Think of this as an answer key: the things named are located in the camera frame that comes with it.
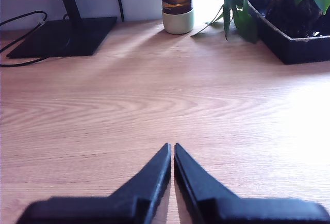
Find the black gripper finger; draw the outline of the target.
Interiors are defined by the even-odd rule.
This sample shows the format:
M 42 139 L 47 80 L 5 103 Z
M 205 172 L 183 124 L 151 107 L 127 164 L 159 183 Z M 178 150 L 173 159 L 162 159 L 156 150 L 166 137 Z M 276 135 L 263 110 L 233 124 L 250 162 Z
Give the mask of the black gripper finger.
M 109 196 L 51 197 L 31 203 L 18 223 L 151 223 L 171 176 L 165 143 L 130 180 Z
M 329 223 L 329 213 L 315 202 L 239 197 L 178 143 L 174 175 L 193 223 Z

